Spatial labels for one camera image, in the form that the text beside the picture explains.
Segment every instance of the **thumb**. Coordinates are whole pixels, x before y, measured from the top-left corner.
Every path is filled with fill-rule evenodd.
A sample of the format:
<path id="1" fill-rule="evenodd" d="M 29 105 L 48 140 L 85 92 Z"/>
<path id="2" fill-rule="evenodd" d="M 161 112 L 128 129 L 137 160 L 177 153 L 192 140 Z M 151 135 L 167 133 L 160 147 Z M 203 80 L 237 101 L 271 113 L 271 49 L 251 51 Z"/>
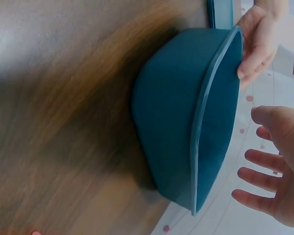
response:
<path id="1" fill-rule="evenodd" d="M 274 145 L 294 171 L 294 109 L 260 106 L 252 109 L 251 116 L 269 131 Z"/>

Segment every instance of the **pink dot pattern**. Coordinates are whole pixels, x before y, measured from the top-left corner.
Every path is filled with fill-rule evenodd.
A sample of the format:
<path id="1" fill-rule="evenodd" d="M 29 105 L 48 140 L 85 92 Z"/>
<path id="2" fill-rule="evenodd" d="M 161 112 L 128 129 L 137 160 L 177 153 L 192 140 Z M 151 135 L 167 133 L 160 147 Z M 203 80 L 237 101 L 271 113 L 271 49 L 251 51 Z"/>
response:
<path id="1" fill-rule="evenodd" d="M 252 96 L 252 95 L 248 95 L 248 96 L 246 96 L 246 100 L 247 100 L 248 102 L 253 102 L 253 101 L 254 101 L 254 96 Z"/>
<path id="2" fill-rule="evenodd" d="M 169 232 L 169 231 L 170 231 L 170 227 L 169 227 L 168 225 L 165 225 L 165 226 L 163 227 L 163 231 L 164 231 L 165 233 Z"/>

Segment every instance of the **fingernail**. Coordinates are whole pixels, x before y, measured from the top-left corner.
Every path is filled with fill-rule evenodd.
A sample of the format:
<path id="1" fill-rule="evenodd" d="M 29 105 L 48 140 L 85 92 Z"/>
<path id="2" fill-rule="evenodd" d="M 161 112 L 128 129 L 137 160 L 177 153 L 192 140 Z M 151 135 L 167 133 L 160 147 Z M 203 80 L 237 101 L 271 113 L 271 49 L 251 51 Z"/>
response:
<path id="1" fill-rule="evenodd" d="M 238 71 L 237 76 L 239 77 L 239 79 L 242 79 L 244 77 L 244 73 L 242 73 L 241 71 Z"/>

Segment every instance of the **white floor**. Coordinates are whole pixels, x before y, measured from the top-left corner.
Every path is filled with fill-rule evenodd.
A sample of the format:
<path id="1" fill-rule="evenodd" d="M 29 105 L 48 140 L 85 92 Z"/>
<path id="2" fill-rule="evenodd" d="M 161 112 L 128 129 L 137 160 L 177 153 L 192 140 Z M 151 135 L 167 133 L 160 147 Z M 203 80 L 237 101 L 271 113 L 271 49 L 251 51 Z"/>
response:
<path id="1" fill-rule="evenodd" d="M 279 224 L 266 214 L 247 209 L 231 198 L 231 192 L 236 188 L 273 196 L 237 176 L 237 170 L 244 165 L 274 174 L 244 159 L 245 151 L 250 148 L 277 153 L 271 142 L 261 140 L 255 134 L 257 125 L 251 121 L 250 110 L 260 105 L 294 108 L 294 79 L 275 73 L 271 66 L 240 94 L 230 147 L 201 211 L 192 217 L 189 211 L 171 203 L 152 235 L 294 235 L 294 229 Z"/>

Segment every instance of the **teal container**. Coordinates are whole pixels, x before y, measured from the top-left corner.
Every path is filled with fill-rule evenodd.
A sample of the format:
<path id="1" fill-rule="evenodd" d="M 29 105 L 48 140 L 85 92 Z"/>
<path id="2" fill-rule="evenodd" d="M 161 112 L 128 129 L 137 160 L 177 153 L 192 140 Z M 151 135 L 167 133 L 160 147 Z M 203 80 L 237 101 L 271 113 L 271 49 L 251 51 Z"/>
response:
<path id="1" fill-rule="evenodd" d="M 242 33 L 191 28 L 164 45 L 134 84 L 132 115 L 159 192 L 195 215 L 231 139 Z"/>

